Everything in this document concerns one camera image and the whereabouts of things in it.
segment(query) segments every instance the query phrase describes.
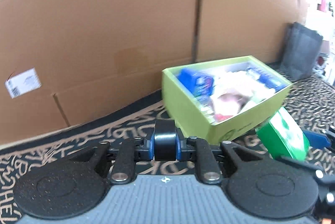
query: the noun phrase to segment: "black bag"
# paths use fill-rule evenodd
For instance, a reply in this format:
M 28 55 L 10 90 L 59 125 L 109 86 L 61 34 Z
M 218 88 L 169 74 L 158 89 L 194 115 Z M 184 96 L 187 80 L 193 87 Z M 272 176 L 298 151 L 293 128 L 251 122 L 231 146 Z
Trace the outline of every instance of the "black bag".
M 293 81 L 310 77 L 323 37 L 314 30 L 294 23 L 288 28 L 286 38 L 280 70 L 288 74 Z

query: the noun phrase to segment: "lime green box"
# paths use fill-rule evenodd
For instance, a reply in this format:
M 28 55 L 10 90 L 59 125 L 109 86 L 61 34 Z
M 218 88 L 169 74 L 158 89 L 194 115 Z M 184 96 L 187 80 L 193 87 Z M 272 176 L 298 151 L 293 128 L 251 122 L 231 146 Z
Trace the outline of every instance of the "lime green box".
M 199 101 L 179 82 L 176 76 L 182 68 L 186 67 L 204 70 L 221 66 L 224 66 L 226 71 L 232 72 L 245 70 L 248 66 L 259 67 L 271 74 L 276 80 L 287 84 L 287 87 L 245 112 L 219 123 L 211 123 L 200 111 Z M 218 144 L 223 140 L 233 140 L 241 136 L 271 117 L 282 105 L 291 85 L 291 82 L 261 61 L 252 56 L 245 56 L 164 69 L 162 94 L 169 116 L 175 120 L 184 136 L 194 135 L 206 139 L 210 144 Z

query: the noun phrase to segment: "box seam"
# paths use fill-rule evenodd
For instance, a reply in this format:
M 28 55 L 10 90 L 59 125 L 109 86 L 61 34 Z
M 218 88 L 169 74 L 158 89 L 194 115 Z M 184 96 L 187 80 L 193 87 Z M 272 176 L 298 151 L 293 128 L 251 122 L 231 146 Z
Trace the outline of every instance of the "box seam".
M 67 125 L 68 127 L 70 127 L 71 125 L 70 125 L 69 120 L 67 119 L 67 117 L 66 117 L 66 115 L 65 115 L 65 112 L 64 112 L 64 110 L 63 110 L 63 107 L 61 106 L 61 103 L 59 102 L 58 96 L 57 96 L 56 94 L 53 94 L 53 95 L 52 95 L 52 98 L 54 99 L 55 104 L 56 104 L 56 106 L 57 106 L 57 108 L 58 108 L 58 110 L 59 110 L 59 112 L 60 112 L 60 114 L 61 114 L 63 120 L 65 121 L 66 125 Z
M 195 21 L 194 21 L 194 36 L 192 44 L 192 60 L 191 63 L 195 63 L 198 59 L 198 45 L 199 45 L 199 29 L 200 29 L 200 17 L 201 17 L 202 0 L 195 0 Z
M 183 58 L 183 59 L 176 60 L 176 62 L 179 62 L 179 61 L 180 62 L 181 61 L 188 61 L 189 62 L 190 58 L 188 57 L 188 58 Z M 156 67 L 160 66 L 160 65 L 163 65 L 163 64 L 165 64 L 165 62 L 157 64 Z M 135 74 L 143 74 L 143 73 L 146 73 L 146 72 L 151 72 L 151 71 L 155 70 L 156 67 L 149 68 L 149 70 L 146 70 L 146 71 L 143 71 L 143 72 L 133 72 L 133 73 L 129 73 L 129 74 L 126 74 L 126 75 L 115 74 L 115 75 L 100 77 L 98 79 L 94 79 L 94 80 L 91 80 L 91 81 L 85 81 L 85 82 L 82 82 L 80 84 L 76 84 L 76 85 L 73 85 L 71 87 L 61 89 L 58 93 L 63 93 L 63 92 L 66 92 L 68 90 L 71 90 L 73 88 L 80 87 L 80 86 L 88 84 L 88 83 L 98 82 L 98 81 L 101 81 L 101 80 L 104 80 L 104 79 L 110 79 L 110 78 L 113 78 L 113 77 L 128 77 L 128 76 L 132 76 L 132 75 L 135 75 Z

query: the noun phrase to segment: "blue handle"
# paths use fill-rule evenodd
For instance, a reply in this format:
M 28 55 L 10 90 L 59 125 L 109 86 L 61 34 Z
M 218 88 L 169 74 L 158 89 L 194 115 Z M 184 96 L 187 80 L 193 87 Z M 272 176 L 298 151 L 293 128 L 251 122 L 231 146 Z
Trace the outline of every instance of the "blue handle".
M 309 144 L 314 148 L 323 149 L 331 146 L 331 142 L 323 133 L 316 133 L 307 130 L 303 130 L 303 133 L 307 137 Z

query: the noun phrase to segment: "rug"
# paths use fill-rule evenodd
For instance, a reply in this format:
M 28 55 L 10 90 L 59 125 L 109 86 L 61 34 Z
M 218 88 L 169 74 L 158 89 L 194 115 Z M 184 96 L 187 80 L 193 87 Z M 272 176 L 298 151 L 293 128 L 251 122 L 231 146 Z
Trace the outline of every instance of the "rug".
M 329 125 L 335 125 L 335 90 L 315 76 L 295 82 L 284 106 L 299 126 L 306 130 L 327 130 Z M 120 143 L 133 136 L 144 137 L 153 131 L 157 118 L 169 118 L 160 91 L 86 125 L 0 151 L 0 223 L 14 223 L 22 216 L 14 203 L 12 189 L 16 180 L 26 172 L 100 140 Z M 260 154 L 267 154 L 252 131 L 235 142 Z M 335 155 L 327 149 L 311 148 L 306 161 L 322 166 L 328 174 L 332 174 L 335 170 L 334 158 Z M 140 174 L 192 174 L 194 164 L 139 162 L 136 169 Z

